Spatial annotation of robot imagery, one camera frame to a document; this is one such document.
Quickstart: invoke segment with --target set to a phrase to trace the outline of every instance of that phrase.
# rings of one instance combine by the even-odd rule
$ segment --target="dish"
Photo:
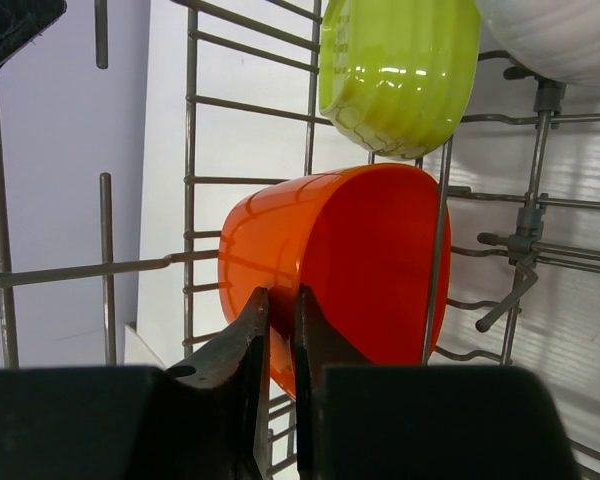
[[[218,256],[222,309],[232,322],[254,288],[269,288],[271,376],[283,390],[295,395],[290,342],[301,283],[372,362],[419,363],[437,205],[437,183],[426,172],[381,163],[284,182],[231,211]],[[450,242],[447,216],[432,346]]]
[[[504,48],[540,75],[600,86],[600,0],[475,0]]]
[[[472,0],[331,0],[322,23],[320,113],[378,155],[423,156],[464,114],[479,42]]]

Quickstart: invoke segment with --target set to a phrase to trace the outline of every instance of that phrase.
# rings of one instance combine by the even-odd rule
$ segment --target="wire rack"
[[[96,265],[72,266],[48,270],[36,270],[25,272],[12,271],[11,251],[9,241],[9,226],[7,212],[7,196],[5,191],[4,159],[2,154],[2,136],[0,129],[0,325],[2,333],[2,346],[5,368],[18,368],[18,342],[16,330],[16,318],[14,308],[14,288],[21,285],[37,284],[45,282],[57,282],[70,279],[101,277],[103,285],[103,318],[104,318],[104,341],[105,362],[107,365],[116,365],[116,330],[115,330],[115,284],[114,276],[127,272],[142,272],[167,268],[173,264],[184,266],[184,355],[190,355],[195,345],[203,343],[215,334],[194,336],[194,301],[195,294],[220,287],[218,283],[195,284],[194,267],[199,260],[217,258],[217,250],[196,251],[194,241],[196,239],[218,238],[219,231],[196,231],[194,229],[194,200],[197,185],[273,185],[284,181],[284,179],[271,178],[245,178],[245,177],[212,177],[196,175],[196,110],[198,105],[210,105],[225,109],[242,110],[254,114],[281,117],[306,123],[306,145],[304,154],[304,174],[313,172],[315,127],[317,124],[331,125],[321,117],[316,116],[316,95],[318,78],[318,52],[320,39],[320,24],[322,21],[322,0],[314,0],[311,11],[298,7],[285,0],[266,0],[280,8],[283,8],[299,19],[312,23],[311,38],[306,39],[275,28],[271,25],[261,23],[254,19],[240,15],[233,11],[218,7],[201,0],[176,0],[188,7],[188,47],[187,47],[187,86],[186,86],[186,153],[184,165],[185,182],[185,218],[184,218],[184,248],[181,252],[172,253],[163,258],[153,258],[130,262],[115,262],[113,259],[113,235],[112,235],[112,201],[111,201],[111,176],[102,173],[100,177],[100,210],[101,210],[101,250],[102,263]],[[107,47],[107,3],[106,0],[95,0],[96,8],[96,63],[99,68],[108,66]],[[198,18],[200,15],[209,15],[217,19],[253,30],[268,37],[282,42],[306,49],[310,52],[310,62],[304,63],[278,55],[266,50],[258,49],[222,38],[198,29]],[[197,92],[198,77],[198,44],[207,42],[224,48],[236,50],[248,55],[260,57],[271,62],[277,62],[296,69],[309,72],[307,111],[306,114],[257,106],[253,104],[239,103],[221,98],[201,96]],[[480,54],[478,61],[493,58],[509,59],[505,51],[492,51]],[[528,76],[524,67],[514,66],[505,72],[505,77],[515,78],[516,75]],[[539,89],[547,87],[542,79],[539,79]],[[560,89],[564,86],[551,82],[550,88]],[[540,241],[542,225],[539,222],[542,213],[550,206],[566,208],[589,209],[600,211],[600,202],[550,198],[540,192],[540,180],[545,154],[547,138],[553,128],[562,123],[600,122],[598,114],[571,114],[563,115],[558,108],[543,104],[542,98],[536,97],[537,115],[529,117],[510,117],[502,114],[480,114],[467,115],[462,119],[463,123],[470,122],[498,122],[513,127],[533,125],[536,127],[535,147],[533,150],[532,167],[529,176],[527,191],[521,195],[477,193],[471,188],[464,186],[450,186],[451,153],[453,138],[449,139],[442,148],[442,157],[439,170],[439,192],[440,201],[438,219],[435,231],[434,255],[432,258],[432,274],[429,280],[429,295],[427,298],[425,340],[422,350],[422,363],[426,364],[429,355],[429,345],[432,335],[434,305],[436,300],[439,259],[442,248],[442,237],[444,227],[444,212],[447,208],[448,198],[459,198],[476,202],[511,202],[522,206],[516,226],[516,235],[511,237],[499,237],[495,234],[481,234],[478,239],[481,243],[496,248],[484,250],[471,250],[457,246],[452,247],[456,255],[482,258],[488,256],[502,256],[510,259],[515,265],[514,278],[511,292],[501,301],[479,301],[462,302],[448,299],[447,304],[453,308],[463,310],[478,310],[488,308],[489,312],[478,320],[476,328],[479,331],[487,331],[506,314],[506,327],[502,339],[500,352],[486,350],[474,350],[468,353],[455,353],[442,347],[436,347],[436,352],[442,356],[460,362],[483,357],[501,365],[511,364],[511,353],[514,345],[516,324],[520,311],[520,299],[537,282],[538,275],[534,271],[537,263],[554,265],[563,268],[581,270],[600,274],[600,251],[573,246],[545,243]],[[368,155],[368,163],[376,161],[373,154]],[[423,159],[416,159],[415,165],[423,168]],[[270,420],[287,416],[288,426],[278,432],[269,430],[270,443],[270,468],[269,478],[273,478],[282,470],[295,463],[295,415],[294,404],[286,396],[279,396],[270,400]],[[286,457],[284,460],[273,464],[273,445],[281,440],[286,440]],[[600,462],[600,452],[585,445],[572,442],[573,448]],[[588,467],[582,467],[583,474],[587,478],[600,478],[600,474]]]

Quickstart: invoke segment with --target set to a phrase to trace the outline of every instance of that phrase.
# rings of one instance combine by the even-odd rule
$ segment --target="orange bowl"
[[[372,362],[418,364],[438,207],[437,183],[381,163],[290,180],[242,200],[220,237],[220,301],[228,322],[253,289],[270,289],[271,377],[295,398],[291,333],[299,285]],[[447,213],[437,285],[435,346],[449,288]]]

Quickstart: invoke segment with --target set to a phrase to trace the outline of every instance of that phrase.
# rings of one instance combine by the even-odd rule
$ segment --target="white wall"
[[[93,2],[67,3],[0,71],[16,271],[100,262],[102,171],[113,175],[115,255],[138,258],[150,3],[109,2],[106,71],[95,66]],[[116,282],[118,321],[133,321],[137,276]],[[18,288],[22,365],[103,363],[101,291],[99,278]]]
[[[262,0],[213,3],[304,37],[310,35],[309,21]],[[310,0],[295,3],[305,8],[312,4]],[[156,0],[152,5],[141,237],[145,257],[179,251],[183,245],[186,11],[169,2]],[[201,16],[200,28],[309,61],[302,49],[206,16]],[[482,50],[497,47],[485,32]],[[204,43],[200,44],[199,65],[201,95],[306,112],[306,72]],[[480,65],[468,113],[533,115],[534,82],[505,82],[501,78],[505,66],[501,60]],[[600,89],[570,87],[564,112],[590,111],[600,111]],[[304,131],[305,125],[293,120],[200,106],[197,173],[275,178],[301,175]],[[470,185],[475,191],[524,193],[534,135],[533,127],[462,125],[455,139],[452,183]],[[438,159],[436,152],[426,162],[436,176]],[[317,126],[315,171],[365,161],[366,152],[334,129]],[[221,228],[230,208],[257,189],[198,187],[196,228]],[[556,197],[600,200],[600,126],[565,125],[551,133],[542,189]],[[451,200],[450,208],[456,245],[479,248],[475,237],[481,231],[506,235],[514,231],[516,205]],[[552,208],[546,215],[544,238],[600,248],[600,213]],[[198,248],[216,245],[217,239],[205,240]],[[545,266],[538,267],[538,274],[540,281],[523,301],[513,359],[542,376],[572,437],[600,450],[600,276]],[[196,264],[196,283],[213,282],[215,275],[214,261]],[[512,269],[506,260],[454,257],[454,298],[500,299],[511,281]],[[180,266],[140,276],[138,333],[167,365],[182,357],[182,284]],[[449,308],[440,345],[458,352],[478,346],[499,352],[504,322],[488,334],[478,334],[474,323],[483,313]],[[195,314],[196,334],[224,325],[216,292],[196,296]],[[434,356],[434,361],[442,359]],[[278,460],[283,455],[276,451]]]

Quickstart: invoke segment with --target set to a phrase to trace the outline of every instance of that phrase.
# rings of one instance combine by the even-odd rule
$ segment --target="lime green bowl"
[[[320,113],[378,155],[425,155],[464,114],[479,43],[473,0],[330,0]]]

